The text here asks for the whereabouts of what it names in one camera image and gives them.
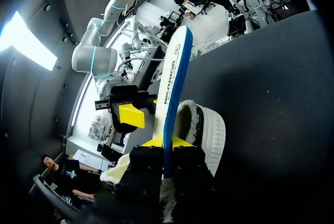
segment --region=black t-shirt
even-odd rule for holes
[[[61,187],[63,195],[71,195],[73,190],[86,194],[97,193],[101,187],[98,175],[80,169],[78,160],[60,162],[54,174],[54,183]]]

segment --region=yellow block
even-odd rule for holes
[[[156,147],[162,147],[162,135],[159,135],[158,137],[142,144],[142,147],[151,147],[151,146],[156,146]],[[173,149],[175,147],[179,146],[184,146],[184,147],[192,147],[192,144],[178,138],[177,136],[173,136]]]
[[[177,136],[173,135],[173,149],[175,147],[179,147],[179,146],[184,146],[184,147],[192,147],[192,144],[178,138]]]
[[[132,104],[119,105],[120,122],[145,128],[145,114]]]
[[[151,147],[151,146],[162,147],[162,135],[159,135],[158,137],[142,144],[142,147]]]

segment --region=white sneaker sole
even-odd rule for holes
[[[225,123],[216,111],[198,106],[204,115],[201,147],[205,152],[205,163],[212,175],[215,176],[225,146]]]

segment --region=person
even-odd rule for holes
[[[100,177],[90,172],[99,172],[99,170],[81,165],[78,160],[64,160],[59,164],[47,154],[42,156],[42,163],[53,170],[54,183],[61,187],[63,195],[72,194],[95,199],[94,193],[97,193],[102,185]]]

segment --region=dark gray surface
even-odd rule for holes
[[[334,139],[333,84],[331,42],[316,11],[190,62],[181,100],[217,111],[226,124],[216,175],[224,218],[273,223],[311,213],[305,208],[317,201]],[[150,140],[152,129],[146,124],[129,142]]]
[[[80,36],[91,17],[102,17],[109,0],[21,1],[16,7],[29,29],[58,57],[56,65],[62,67],[61,72],[57,68],[50,72],[15,50],[0,53],[1,127],[8,134],[5,141],[15,157],[20,181],[30,188],[32,176],[44,170],[40,156],[46,152],[55,158],[63,150],[62,136],[68,133],[85,77],[71,68],[74,45],[61,39],[67,32]],[[48,12],[43,10],[46,3],[51,5]],[[69,23],[67,31],[60,20]]]

